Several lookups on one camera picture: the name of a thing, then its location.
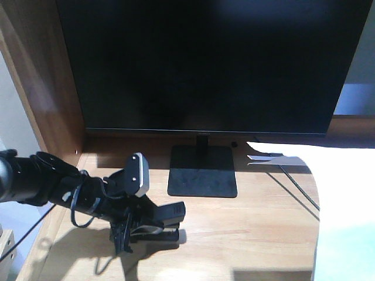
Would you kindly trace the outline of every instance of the monitor screen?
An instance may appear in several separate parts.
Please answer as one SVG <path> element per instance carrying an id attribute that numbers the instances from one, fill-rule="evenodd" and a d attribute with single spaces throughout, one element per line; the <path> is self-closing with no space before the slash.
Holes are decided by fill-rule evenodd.
<path id="1" fill-rule="evenodd" d="M 57 0 L 88 130 L 324 134 L 371 0 Z"/>

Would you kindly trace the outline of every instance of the wooden desk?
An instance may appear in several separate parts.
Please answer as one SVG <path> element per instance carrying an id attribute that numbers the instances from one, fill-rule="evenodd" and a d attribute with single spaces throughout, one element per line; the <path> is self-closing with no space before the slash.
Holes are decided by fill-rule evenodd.
<path id="1" fill-rule="evenodd" d="M 130 143 L 92 140 L 79 168 L 92 176 L 108 176 L 124 163 L 129 150 L 137 151 Z M 95 219 L 88 229 L 78 229 L 70 222 L 69 210 L 55 208 L 18 280 L 309 280 L 319 222 L 286 191 L 313 211 L 284 174 L 269 166 L 263 171 L 259 166 L 240 169 L 250 152 L 241 143 L 234 150 L 237 198 L 171 197 L 166 192 L 169 171 L 155 168 L 170 145 L 163 143 L 166 150 L 146 149 L 151 165 L 148 196 L 158 205 L 185 202 L 179 245 L 139 242 L 132 246 L 135 253 L 113 258 L 107 222 Z M 317 201 L 312 175 L 292 175 Z M 81 214 L 77 220 L 87 218 Z"/>

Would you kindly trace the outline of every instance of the wire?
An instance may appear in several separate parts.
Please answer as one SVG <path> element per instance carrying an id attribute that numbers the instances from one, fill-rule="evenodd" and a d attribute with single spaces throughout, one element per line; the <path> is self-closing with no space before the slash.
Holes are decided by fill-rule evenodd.
<path id="1" fill-rule="evenodd" d="M 45 212 L 45 214 L 44 215 L 42 215 L 42 217 L 40 218 L 40 219 L 38 219 L 38 221 L 36 222 L 36 223 L 34 223 L 34 225 L 32 226 L 32 227 L 30 227 L 30 229 L 24 234 L 24 236 L 16 243 L 16 244 L 14 244 L 9 250 L 8 250 L 8 252 L 6 252 L 1 258 L 0 258 L 0 263 L 4 260 L 4 259 L 6 259 L 6 257 L 7 256 L 9 256 L 17 247 L 18 247 L 18 245 L 19 244 L 21 244 L 21 242 L 23 241 L 23 240 L 25 240 L 25 238 L 27 237 L 27 236 L 29 236 L 29 234 L 34 230 L 34 228 L 36 228 L 36 226 L 38 225 L 38 224 L 40 224 L 40 222 L 41 221 L 43 221 L 43 219 L 52 211 L 52 209 L 53 208 L 55 208 L 56 207 L 56 205 L 54 204 L 52 207 L 50 207 L 49 208 L 49 210 L 48 211 L 46 211 Z"/>
<path id="2" fill-rule="evenodd" d="M 255 136 L 254 139 L 257 141 L 257 142 L 260 142 L 259 139 Z M 299 184 L 293 179 L 293 177 L 283 168 L 283 166 L 281 165 L 277 165 L 282 171 L 283 173 L 288 177 L 288 179 L 290 179 L 290 181 L 295 185 L 295 187 L 305 196 L 305 198 L 307 200 L 309 200 L 309 202 L 318 210 L 320 211 L 321 208 L 317 205 L 317 203 L 315 203 L 315 201 L 305 192 L 305 190 L 303 190 L 303 188 L 301 186 L 299 186 Z"/>

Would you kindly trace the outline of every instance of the robotic arm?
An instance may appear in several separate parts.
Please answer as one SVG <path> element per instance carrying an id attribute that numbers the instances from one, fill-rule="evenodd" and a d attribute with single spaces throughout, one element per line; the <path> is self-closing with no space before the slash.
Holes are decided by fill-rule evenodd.
<path id="1" fill-rule="evenodd" d="M 179 239 L 184 203 L 156 206 L 145 195 L 148 189 L 148 163 L 141 153 L 130 156 L 125 169 L 101 179 L 45 152 L 30 158 L 17 157 L 14 149 L 0 152 L 0 203 L 41 206 L 50 201 L 71 209 L 72 223 L 81 228 L 95 217 L 106 220 L 116 255 L 132 252 L 129 244 L 138 240 Z M 76 211 L 92 219 L 78 225 Z"/>

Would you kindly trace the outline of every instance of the monitor stand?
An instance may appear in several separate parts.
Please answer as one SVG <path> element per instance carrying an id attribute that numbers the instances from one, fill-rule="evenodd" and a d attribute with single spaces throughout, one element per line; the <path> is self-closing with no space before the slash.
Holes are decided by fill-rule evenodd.
<path id="1" fill-rule="evenodd" d="M 235 198 L 237 185 L 231 148 L 209 146 L 208 136 L 197 136 L 196 146 L 174 146 L 168 194 Z"/>

